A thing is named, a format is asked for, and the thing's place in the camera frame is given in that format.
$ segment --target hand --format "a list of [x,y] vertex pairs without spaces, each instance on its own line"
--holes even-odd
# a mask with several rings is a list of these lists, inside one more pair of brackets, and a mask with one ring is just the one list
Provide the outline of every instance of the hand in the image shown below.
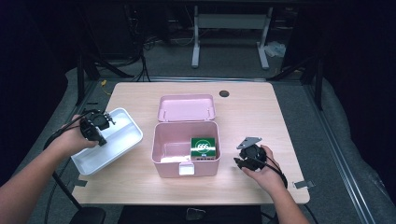
[[67,131],[64,131],[59,137],[53,140],[48,149],[55,147],[54,150],[59,150],[59,152],[62,153],[62,157],[67,158],[80,152],[84,148],[95,147],[97,144],[97,141],[88,141],[82,136],[81,130],[79,129],[79,120],[77,120],[67,128]]
[[[265,150],[267,157],[272,160],[267,160],[267,163],[274,168],[276,168],[277,166],[279,167],[279,164],[274,160],[274,154],[272,150],[267,146],[261,145],[260,147],[262,148],[262,150]],[[262,189],[267,191],[269,194],[279,188],[285,188],[282,178],[279,176],[279,174],[266,166],[262,168],[259,172],[251,171],[246,167],[243,167],[242,171],[246,175],[256,180],[260,187],[262,187]]]

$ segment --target round hole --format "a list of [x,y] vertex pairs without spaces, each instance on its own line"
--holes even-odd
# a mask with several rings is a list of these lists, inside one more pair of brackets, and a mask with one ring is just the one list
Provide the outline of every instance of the round hole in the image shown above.
[[230,93],[229,93],[228,91],[220,91],[220,92],[219,92],[219,95],[220,95],[221,97],[228,97],[228,96],[230,95]]

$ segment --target white metal frame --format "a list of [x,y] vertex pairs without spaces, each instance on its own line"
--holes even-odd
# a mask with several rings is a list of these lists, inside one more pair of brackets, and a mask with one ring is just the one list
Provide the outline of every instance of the white metal frame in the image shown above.
[[269,69],[267,57],[264,51],[265,39],[271,22],[273,9],[270,7],[267,14],[262,15],[238,15],[238,14],[199,14],[198,6],[194,8],[194,49],[192,52],[193,68],[199,64],[199,29],[201,28],[224,28],[224,29],[257,29],[262,30],[260,42],[257,42],[262,69]]

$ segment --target metal stand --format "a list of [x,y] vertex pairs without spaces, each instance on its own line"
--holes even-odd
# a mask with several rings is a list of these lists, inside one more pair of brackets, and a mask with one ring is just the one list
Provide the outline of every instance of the metal stand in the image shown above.
[[199,29],[223,28],[223,29],[256,29],[262,30],[260,42],[257,42],[262,69],[269,69],[267,57],[264,51],[265,40],[270,27],[273,9],[270,7],[266,15],[238,15],[238,14],[199,14],[198,6],[194,8],[194,49],[192,52],[192,68],[199,64],[200,41]]
[[102,208],[98,207],[83,207],[78,203],[72,193],[69,191],[67,186],[64,184],[62,179],[54,172],[52,177],[55,179],[59,187],[61,187],[67,198],[73,203],[78,209],[70,221],[70,224],[103,224],[105,222],[106,212]]

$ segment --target wooden table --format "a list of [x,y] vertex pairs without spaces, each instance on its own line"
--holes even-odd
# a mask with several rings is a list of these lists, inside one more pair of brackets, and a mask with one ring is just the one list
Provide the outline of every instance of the wooden table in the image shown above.
[[[221,97],[220,91],[228,91]],[[208,93],[216,107],[221,158],[214,176],[160,178],[151,159],[160,98],[167,94]],[[235,164],[236,147],[247,136],[262,137],[289,181],[297,203],[307,203],[307,189],[292,182],[304,180],[274,89],[257,82],[150,82],[119,83],[107,111],[125,108],[143,132],[143,140],[95,175],[81,175],[85,187],[73,195],[80,203],[110,204],[265,204],[269,195]]]

